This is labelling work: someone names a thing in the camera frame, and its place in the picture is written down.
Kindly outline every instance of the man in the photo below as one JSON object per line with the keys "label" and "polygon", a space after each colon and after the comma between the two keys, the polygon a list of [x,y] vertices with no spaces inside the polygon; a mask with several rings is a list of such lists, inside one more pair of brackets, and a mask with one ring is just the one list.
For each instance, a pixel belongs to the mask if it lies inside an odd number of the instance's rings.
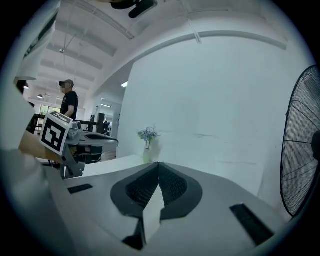
{"label": "man", "polygon": [[77,93],[73,91],[75,84],[72,80],[66,80],[59,82],[59,85],[62,93],[64,94],[60,113],[68,118],[76,120],[79,98]]}

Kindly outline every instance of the window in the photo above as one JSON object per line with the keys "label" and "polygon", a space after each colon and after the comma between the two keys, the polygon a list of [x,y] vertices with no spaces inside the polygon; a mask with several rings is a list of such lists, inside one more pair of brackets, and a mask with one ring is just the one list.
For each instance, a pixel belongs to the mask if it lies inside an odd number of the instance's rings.
{"label": "window", "polygon": [[[58,113],[60,113],[60,108],[41,105],[40,115],[45,116],[48,112],[51,112],[51,111],[57,111]],[[43,124],[44,124],[44,119],[39,119],[38,125],[43,125]]]}

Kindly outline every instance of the ceiling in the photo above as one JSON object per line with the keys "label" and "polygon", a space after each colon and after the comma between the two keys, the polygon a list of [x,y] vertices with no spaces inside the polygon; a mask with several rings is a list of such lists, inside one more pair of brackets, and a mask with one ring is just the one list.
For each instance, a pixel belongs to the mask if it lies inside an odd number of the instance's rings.
{"label": "ceiling", "polygon": [[[131,19],[133,9],[116,10],[109,3],[95,0],[61,0],[55,32],[43,52],[37,80],[30,81],[36,98],[39,91],[61,97],[58,82],[74,81],[74,90],[84,99],[100,86],[103,70],[111,67],[113,56],[149,26],[188,13],[224,10],[259,14],[256,0],[157,0],[158,5],[142,16]],[[115,90],[123,99],[125,89]]]}

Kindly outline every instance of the electric fan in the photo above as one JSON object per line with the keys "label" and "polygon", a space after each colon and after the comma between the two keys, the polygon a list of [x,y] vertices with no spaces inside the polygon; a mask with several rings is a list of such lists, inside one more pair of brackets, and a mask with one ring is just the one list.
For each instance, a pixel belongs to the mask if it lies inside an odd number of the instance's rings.
{"label": "electric fan", "polygon": [[296,216],[308,201],[320,167],[320,73],[308,67],[293,89],[282,144],[280,186],[283,204]]}

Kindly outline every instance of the black rubber strip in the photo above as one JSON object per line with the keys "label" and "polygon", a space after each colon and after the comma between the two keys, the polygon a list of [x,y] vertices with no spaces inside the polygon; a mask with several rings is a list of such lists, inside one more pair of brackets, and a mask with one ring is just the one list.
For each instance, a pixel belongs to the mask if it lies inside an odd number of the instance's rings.
{"label": "black rubber strip", "polygon": [[244,204],[231,206],[230,210],[257,246],[274,235]]}
{"label": "black rubber strip", "polygon": [[85,191],[88,189],[92,189],[93,186],[91,186],[90,184],[84,184],[84,185],[80,185],[80,186],[73,186],[73,187],[69,187],[68,190],[70,192],[70,194],[75,194],[81,191]]}

